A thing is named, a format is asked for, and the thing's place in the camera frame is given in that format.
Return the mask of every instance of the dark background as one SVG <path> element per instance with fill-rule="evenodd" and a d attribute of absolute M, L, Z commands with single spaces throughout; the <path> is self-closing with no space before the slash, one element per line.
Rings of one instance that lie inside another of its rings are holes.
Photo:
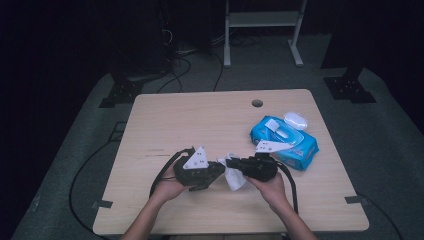
<path fill-rule="evenodd" d="M 231 6 L 242 9 L 244 3 Z M 244 10 L 297 4 L 261 1 Z M 208 48 L 223 34 L 223 7 L 223 0 L 0 1 L 0 236 L 13 234 L 111 64 L 140 75 L 168 71 L 173 49 L 164 46 L 162 29 Z M 322 67 L 369 68 L 423 131 L 423 9 L 413 0 L 310 0 L 301 34 L 332 33 Z M 263 33 L 281 34 L 272 28 Z"/>

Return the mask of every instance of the blue package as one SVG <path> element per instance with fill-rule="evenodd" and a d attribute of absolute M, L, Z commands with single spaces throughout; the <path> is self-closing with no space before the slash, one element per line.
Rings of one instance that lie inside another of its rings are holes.
<path fill-rule="evenodd" d="M 306 170 L 314 155 L 319 151 L 317 140 L 301 130 L 296 130 L 283 120 L 265 116 L 250 132 L 252 143 L 257 145 L 261 140 L 283 142 L 294 147 L 273 152 L 270 155 L 296 170 Z"/>

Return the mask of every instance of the table top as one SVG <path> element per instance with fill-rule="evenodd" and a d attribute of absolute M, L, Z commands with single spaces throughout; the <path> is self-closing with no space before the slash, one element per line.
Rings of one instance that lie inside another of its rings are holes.
<path fill-rule="evenodd" d="M 262 107 L 254 107 L 260 100 Z M 308 90 L 261 90 L 146 94 L 136 98 L 93 230 L 122 234 L 148 200 L 153 180 L 178 151 L 204 146 L 209 161 L 232 152 L 254 155 L 249 133 L 265 115 L 294 111 L 309 121 L 305 130 L 320 151 L 306 171 L 290 168 L 299 215 L 312 231 L 362 231 L 369 226 L 340 156 Z M 292 199 L 287 178 L 286 193 Z M 277 233 L 286 229 L 250 183 L 232 192 L 222 174 L 207 190 L 183 192 L 159 212 L 153 234 Z"/>

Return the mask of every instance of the dark floor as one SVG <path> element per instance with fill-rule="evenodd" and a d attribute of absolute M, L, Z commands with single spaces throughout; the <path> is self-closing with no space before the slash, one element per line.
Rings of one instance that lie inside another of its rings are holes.
<path fill-rule="evenodd" d="M 355 189 L 372 199 L 364 206 L 370 227 L 356 233 L 317 233 L 320 239 L 399 239 L 382 209 L 397 226 L 404 239 L 424 236 L 424 139 L 402 108 L 388 92 L 385 83 L 364 69 L 359 81 L 376 103 L 353 104 L 334 100 L 324 77 L 341 76 L 345 69 L 321 70 L 329 35 L 302 36 L 298 47 L 305 63 L 294 65 L 286 37 L 266 37 L 249 48 L 232 48 L 232 66 L 224 69 L 216 91 L 260 89 L 308 89 L 326 122 Z M 222 47 L 214 51 L 222 59 Z M 191 69 L 180 78 L 184 92 L 214 89 L 221 63 L 215 55 L 185 57 Z M 188 68 L 175 61 L 175 73 Z M 149 82 L 143 93 L 156 93 L 168 80 Z M 102 194 L 119 142 L 108 138 L 119 121 L 127 121 L 131 104 L 99 108 L 113 86 L 104 76 L 91 92 L 62 144 L 33 205 L 17 228 L 13 239 L 97 239 L 72 215 L 69 192 L 75 180 L 72 205 L 81 222 L 92 227 L 96 216 L 93 203 Z M 173 81 L 162 92 L 179 92 Z"/>

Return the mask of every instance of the forearm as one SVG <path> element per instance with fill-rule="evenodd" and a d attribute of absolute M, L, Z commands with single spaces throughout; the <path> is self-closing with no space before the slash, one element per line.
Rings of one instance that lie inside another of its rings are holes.
<path fill-rule="evenodd" d="M 154 199 L 154 197 L 150 198 L 121 239 L 147 239 L 150 234 L 150 231 L 153 228 L 153 225 L 155 224 L 159 210 L 161 209 L 164 203 L 164 201 L 158 201 Z"/>
<path fill-rule="evenodd" d="M 273 211 L 286 226 L 290 238 L 293 240 L 317 239 L 305 222 L 293 210 L 289 203 L 279 204 L 273 207 Z"/>

